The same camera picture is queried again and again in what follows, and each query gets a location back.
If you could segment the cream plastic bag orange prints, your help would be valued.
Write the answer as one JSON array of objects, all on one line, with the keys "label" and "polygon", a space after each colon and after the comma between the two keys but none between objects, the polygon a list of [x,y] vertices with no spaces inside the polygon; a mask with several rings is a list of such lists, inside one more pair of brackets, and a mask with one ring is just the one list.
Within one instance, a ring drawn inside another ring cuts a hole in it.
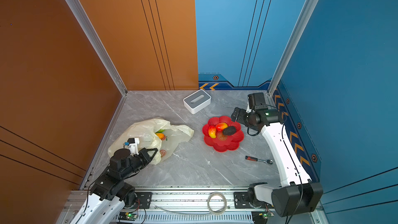
[{"label": "cream plastic bag orange prints", "polygon": [[[164,129],[163,134],[166,140],[162,141],[156,136],[156,132]],[[194,135],[194,130],[187,125],[172,125],[169,121],[161,118],[152,118],[141,122],[136,122],[128,127],[108,149],[108,156],[112,157],[114,153],[123,148],[123,143],[128,138],[139,138],[140,144],[138,150],[143,148],[157,148],[151,164],[157,165],[168,159],[182,142],[188,142]]]}]

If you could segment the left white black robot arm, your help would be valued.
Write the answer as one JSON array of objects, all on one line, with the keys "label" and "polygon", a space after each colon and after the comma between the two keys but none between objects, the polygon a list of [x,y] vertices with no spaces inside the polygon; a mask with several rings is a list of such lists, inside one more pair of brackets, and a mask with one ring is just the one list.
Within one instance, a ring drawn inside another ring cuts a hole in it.
[{"label": "left white black robot arm", "polygon": [[88,190],[85,203],[72,224],[109,224],[125,208],[140,208],[135,187],[125,180],[136,176],[158,153],[157,148],[141,149],[138,154],[122,148],[115,151],[109,165]]}]

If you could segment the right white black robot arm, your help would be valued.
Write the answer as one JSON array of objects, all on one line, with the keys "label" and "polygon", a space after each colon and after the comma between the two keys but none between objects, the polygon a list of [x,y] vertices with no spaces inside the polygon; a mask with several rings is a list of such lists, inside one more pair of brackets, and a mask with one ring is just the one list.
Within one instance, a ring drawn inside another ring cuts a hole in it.
[{"label": "right white black robot arm", "polygon": [[248,95],[247,109],[235,108],[231,119],[254,130],[267,142],[279,171],[280,187],[266,183],[252,184],[248,188],[247,201],[254,208],[272,205],[280,217],[290,219],[296,214],[313,212],[322,195],[321,183],[314,182],[302,167],[289,143],[282,112],[268,105],[264,93]]}]

